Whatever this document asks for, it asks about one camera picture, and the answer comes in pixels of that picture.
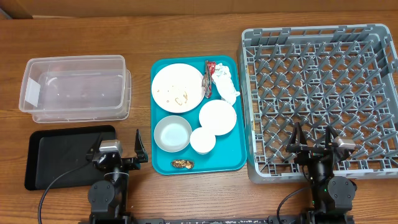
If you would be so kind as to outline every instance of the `white bowl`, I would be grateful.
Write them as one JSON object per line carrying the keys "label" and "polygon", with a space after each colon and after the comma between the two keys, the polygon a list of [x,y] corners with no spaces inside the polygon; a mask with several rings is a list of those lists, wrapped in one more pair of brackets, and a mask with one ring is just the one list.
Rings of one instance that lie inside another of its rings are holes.
{"label": "white bowl", "polygon": [[154,139],[161,150],[178,152],[189,144],[191,133],[192,128],[186,119],[172,115],[156,124]]}
{"label": "white bowl", "polygon": [[216,145],[216,136],[206,128],[196,128],[190,138],[192,148],[199,154],[208,154]]}

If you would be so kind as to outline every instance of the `white napkin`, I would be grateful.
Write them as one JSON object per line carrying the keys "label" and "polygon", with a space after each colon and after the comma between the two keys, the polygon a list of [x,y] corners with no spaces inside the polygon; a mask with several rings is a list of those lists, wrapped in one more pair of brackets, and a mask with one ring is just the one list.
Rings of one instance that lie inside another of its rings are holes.
{"label": "white napkin", "polygon": [[211,77],[213,79],[213,83],[217,87],[218,93],[221,95],[221,99],[234,105],[236,97],[241,93],[235,90],[228,66],[224,66],[222,63],[217,64]]}

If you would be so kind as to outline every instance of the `wooden table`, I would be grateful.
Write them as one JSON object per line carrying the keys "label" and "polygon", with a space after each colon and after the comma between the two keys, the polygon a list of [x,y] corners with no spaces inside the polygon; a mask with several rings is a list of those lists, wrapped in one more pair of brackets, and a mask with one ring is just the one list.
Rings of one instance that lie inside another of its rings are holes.
{"label": "wooden table", "polygon": [[[0,223],[37,223],[43,191],[24,188],[29,136],[36,130],[111,124],[133,153],[136,128],[150,157],[150,68],[161,58],[229,55],[236,59],[247,28],[383,23],[398,38],[398,13],[314,12],[223,16],[148,16],[0,21]],[[125,121],[37,124],[18,109],[26,63],[31,58],[120,54],[132,73],[132,105]],[[258,185],[246,166],[236,172],[162,176],[151,163],[131,172],[128,207],[137,218],[239,218],[274,215],[280,201],[303,184]],[[357,223],[397,223],[398,180],[356,181],[351,212]],[[44,223],[87,220],[89,187],[51,190]],[[288,200],[281,214],[297,214],[311,199]]]}

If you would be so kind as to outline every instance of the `clear plastic container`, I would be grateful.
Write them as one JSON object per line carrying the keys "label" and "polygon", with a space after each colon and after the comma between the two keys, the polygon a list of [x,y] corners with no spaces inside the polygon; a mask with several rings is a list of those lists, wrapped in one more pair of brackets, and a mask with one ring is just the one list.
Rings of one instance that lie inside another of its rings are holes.
{"label": "clear plastic container", "polygon": [[28,61],[19,109],[37,123],[122,120],[129,116],[131,76],[121,55]]}

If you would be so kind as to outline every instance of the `teal tray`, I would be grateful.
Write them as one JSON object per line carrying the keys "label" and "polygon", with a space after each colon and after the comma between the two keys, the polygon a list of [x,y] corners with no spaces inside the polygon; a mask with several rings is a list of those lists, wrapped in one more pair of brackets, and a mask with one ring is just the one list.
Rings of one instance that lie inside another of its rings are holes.
{"label": "teal tray", "polygon": [[[197,68],[202,74],[205,73],[205,60],[214,61],[227,65],[231,71],[232,81],[235,89],[239,91],[238,72],[235,61],[225,55],[206,56],[206,57],[189,57],[189,58],[170,58],[157,61],[150,71],[150,83],[162,68],[174,63],[186,63]],[[169,113],[160,108],[154,101],[152,94],[150,98],[150,130],[152,136],[152,165],[154,169],[163,175],[175,174],[196,174],[204,172],[217,172],[238,170],[246,162],[246,143],[243,126],[242,103],[241,97],[236,99],[234,109],[236,111],[237,121],[234,129],[223,136],[216,137],[216,146],[212,151],[206,155],[199,155],[192,149],[189,144],[185,149],[179,152],[165,152],[161,150],[155,143],[154,129],[156,124],[164,117],[169,115],[179,115],[185,118],[192,127],[192,131],[200,127],[199,111],[201,107],[210,100],[221,99],[215,85],[213,84],[212,96],[210,99],[204,98],[203,101],[193,110],[186,113]],[[175,159],[189,159],[194,161],[195,166],[193,169],[178,169],[171,165]]]}

